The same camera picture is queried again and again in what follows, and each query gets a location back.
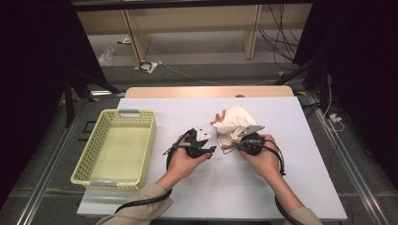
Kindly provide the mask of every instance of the handheld controller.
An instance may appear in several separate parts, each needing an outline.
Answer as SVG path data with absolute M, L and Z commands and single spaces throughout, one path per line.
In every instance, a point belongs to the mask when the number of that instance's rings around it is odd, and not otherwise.
M 237 150 L 244 151 L 249 155 L 256 156 L 261 152 L 265 139 L 257 132 L 244 136 L 237 145 Z
M 190 143 L 190 146 L 185 146 L 185 151 L 187 151 L 188 156 L 191 158 L 198 158 L 205 153 L 214 153 L 216 150 L 216 146 L 211 146 L 209 149 L 202 148 L 207 140 L 198 142 L 196 140 L 197 131 L 192 128 L 190 132 L 190 136 L 185 138 L 185 143 Z

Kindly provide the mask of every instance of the cabinet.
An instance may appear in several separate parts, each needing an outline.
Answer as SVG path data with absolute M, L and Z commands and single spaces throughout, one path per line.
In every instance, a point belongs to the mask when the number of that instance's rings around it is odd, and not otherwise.
M 303 29 L 311 6 L 312 4 L 284 5 L 283 28 Z M 277 7 L 278 5 L 146 8 L 78 12 L 78 15 L 88 35 L 129 35 L 137 62 L 145 59 L 151 34 L 204 31 L 240 31 L 243 51 L 251 59 L 255 31 L 278 29 L 270 10 L 272 8 L 276 14 Z

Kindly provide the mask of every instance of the floor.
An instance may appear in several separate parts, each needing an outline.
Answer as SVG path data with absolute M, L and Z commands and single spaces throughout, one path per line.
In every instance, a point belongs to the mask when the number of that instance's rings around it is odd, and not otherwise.
M 294 30 L 292 33 L 295 34 L 294 37 L 286 32 L 286 38 L 289 42 L 295 43 L 301 31 Z M 275 38 L 277 32 L 267 31 L 267 34 Z M 127 36 L 89 37 L 89 40 L 98 58 L 107 46 L 115 49 L 112 67 L 135 67 L 137 63 L 131 45 L 117 44 L 124 38 Z M 289 69 L 296 68 L 288 64 L 285 57 L 274 54 L 273 48 L 267 45 L 261 35 L 257 36 L 254 58 L 251 60 L 247 60 L 243 53 L 238 32 L 157 34 L 152 37 L 148 45 L 150 50 L 146 61 L 163 62 L 170 66 L 255 65 L 277 62 L 281 66 L 279 72 L 288 73 Z M 278 47 L 288 54 L 286 46 L 279 44 Z M 297 78 L 296 83 L 292 83 L 295 85 L 294 88 L 302 88 L 299 85 L 300 81 L 302 79 Z M 310 93 L 298 98 L 302 104 L 308 105 L 316 102 L 317 96 Z M 92 114 L 110 106 L 116 107 L 118 101 L 118 97 L 105 97 L 98 102 L 79 101 L 76 103 L 76 109 L 82 111 L 79 120 L 92 120 Z M 332 105 L 330 109 L 335 112 L 340 111 L 338 105 Z M 304 113 L 308 115 L 308 123 L 348 215 L 348 220 L 342 224 L 398 224 L 398 216 L 394 212 L 398 207 L 397 190 L 372 157 L 365 154 L 366 146 L 355 126 L 350 123 L 349 115 L 342 113 L 344 131 L 336 133 L 325 128 L 319 112 L 312 112 L 312 108 L 308 107 L 304 109 Z M 42 140 L 42 145 L 32 157 L 0 211 L 2 224 L 95 224 L 97 221 L 96 218 L 76 215 L 84 189 L 75 187 L 69 182 L 70 158 L 66 157 L 66 154 L 75 158 L 80 156 L 84 142 L 79 140 L 88 138 L 88 134 L 80 131 L 86 129 L 87 123 L 79 121 L 76 123 L 73 130 L 79 132 L 67 130 L 64 128 L 65 118 L 65 105 L 61 99 L 59 111 L 49 127 L 48 135 Z M 60 140 L 67 142 L 69 146 L 67 153 L 63 152 L 64 146 L 58 145 Z M 68 142 L 68 140 L 77 140 L 77 142 Z M 48 185 L 38 189 L 38 184 L 46 183 L 46 179 L 49 179 Z M 38 203 L 31 202 L 39 193 L 42 193 L 42 197 L 37 198 Z M 157 224 L 181 224 L 181 222 L 158 221 Z M 219 221 L 212 224 L 247 223 Z M 282 224 L 282 222 L 272 221 L 272 224 Z

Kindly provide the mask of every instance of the sleeve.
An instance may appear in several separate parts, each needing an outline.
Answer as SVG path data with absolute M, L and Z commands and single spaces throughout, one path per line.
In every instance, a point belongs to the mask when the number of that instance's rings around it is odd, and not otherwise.
M 127 203 L 159 197 L 165 193 L 166 191 L 157 184 L 149 184 L 131 196 Z M 113 216 L 102 218 L 97 225 L 147 225 L 152 219 L 163 214 L 172 204 L 173 201 L 167 198 L 164 201 L 152 204 L 126 207 Z
M 289 213 L 289 216 L 294 218 L 305 225 L 321 225 L 322 222 L 316 216 L 316 214 L 309 208 L 300 207 Z M 286 221 L 284 225 L 290 225 L 291 223 Z

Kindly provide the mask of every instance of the person's right hand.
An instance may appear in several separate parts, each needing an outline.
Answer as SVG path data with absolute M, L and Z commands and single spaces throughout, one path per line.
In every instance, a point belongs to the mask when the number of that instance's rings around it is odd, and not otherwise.
M 168 191 L 179 181 L 190 176 L 197 166 L 210 157 L 210 153 L 205 153 L 200 157 L 192 158 L 188 156 L 185 148 L 179 147 L 175 150 L 166 173 L 156 183 Z
M 269 147 L 275 150 L 275 152 L 279 153 L 277 146 L 272 143 L 275 143 L 275 140 L 271 135 L 265 134 L 261 135 L 261 137 L 271 141 L 265 142 L 266 147 Z M 240 151 L 240 155 L 252 165 L 253 169 L 258 175 L 262 176 L 266 180 L 268 180 L 272 176 L 281 175 L 279 173 L 278 158 L 265 148 L 263 148 L 261 152 L 256 156 L 249 155 L 244 151 Z

